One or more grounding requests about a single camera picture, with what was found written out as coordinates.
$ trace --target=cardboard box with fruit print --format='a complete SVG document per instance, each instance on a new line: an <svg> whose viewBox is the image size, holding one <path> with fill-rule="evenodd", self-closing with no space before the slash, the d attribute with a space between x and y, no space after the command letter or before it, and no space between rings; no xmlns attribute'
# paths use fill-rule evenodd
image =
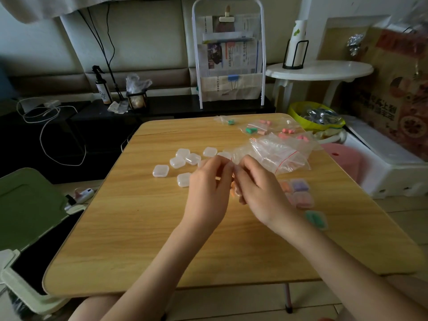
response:
<svg viewBox="0 0 428 321"><path fill-rule="evenodd" d="M372 75L354 86L352 113L428 161L427 37L370 28L358 59Z"/></svg>

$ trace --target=wooden table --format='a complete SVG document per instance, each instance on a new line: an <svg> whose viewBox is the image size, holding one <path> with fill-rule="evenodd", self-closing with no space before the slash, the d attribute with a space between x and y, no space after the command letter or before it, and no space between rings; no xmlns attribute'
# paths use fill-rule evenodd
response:
<svg viewBox="0 0 428 321"><path fill-rule="evenodd" d="M246 123L285 114L240 116ZM56 296L121 292L150 264L181 220L188 188L176 177L196 166L171 168L154 178L179 148L202 155L248 141L236 126L212 117L150 121L141 125L91 205L51 263L44 287ZM378 274L407 274L424 264L420 249L324 151L312 170L281 177L306 178L315 210L328 219L326 234ZM190 263L180 288L317 280L319 275L290 244L262 225L248 206L230 198L226 217Z"/></svg>

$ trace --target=spray bottle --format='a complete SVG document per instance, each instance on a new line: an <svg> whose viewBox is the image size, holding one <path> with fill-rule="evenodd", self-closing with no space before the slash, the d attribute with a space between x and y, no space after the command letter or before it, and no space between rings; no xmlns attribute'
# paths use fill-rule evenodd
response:
<svg viewBox="0 0 428 321"><path fill-rule="evenodd" d="M110 105L113 100L111 98L110 92L107 88L107 81L104 80L100 73L104 73L98 65L92 66L92 71L95 73L97 80L95 84L97 85L97 89L101 95L101 99L103 100L105 105Z"/></svg>

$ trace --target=paper towel holder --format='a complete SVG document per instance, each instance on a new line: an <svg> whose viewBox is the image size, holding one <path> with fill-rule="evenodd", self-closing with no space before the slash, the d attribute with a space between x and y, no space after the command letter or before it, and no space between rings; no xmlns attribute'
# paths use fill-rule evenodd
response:
<svg viewBox="0 0 428 321"><path fill-rule="evenodd" d="M305 55L303 55L302 64L300 64L300 65L294 65L294 61L295 61L296 55L297 55L297 48L299 47L300 43L306 43ZM302 69L303 68L303 64L305 62L305 58L306 58L306 52L308 51L309 41L305 40L305 41L299 41L299 42L297 42L296 49L294 50L293 63L292 63L291 66L287 66L286 65L287 54L288 54L288 47L289 46L290 46L290 39L288 40L288 43L287 43L286 55L284 56L284 62L282 64L282 68L285 68L285 69L288 69L288 70L300 70L300 69Z"/></svg>

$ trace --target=floor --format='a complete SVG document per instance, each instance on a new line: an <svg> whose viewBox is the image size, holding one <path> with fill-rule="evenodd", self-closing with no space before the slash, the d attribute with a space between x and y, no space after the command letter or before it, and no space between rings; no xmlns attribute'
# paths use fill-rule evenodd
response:
<svg viewBox="0 0 428 321"><path fill-rule="evenodd" d="M102 180L57 185L64 194L74 189L98 189ZM390 197L376 200L428 257L428 197ZM428 267L416 277L428 281ZM233 286L176 291L168 307L168 321L308 321L321 317L335 319L343 307L324 282L290 285L294 313L284 311L285 296L281 284ZM18 321L8 296L0 297L0 320Z"/></svg>

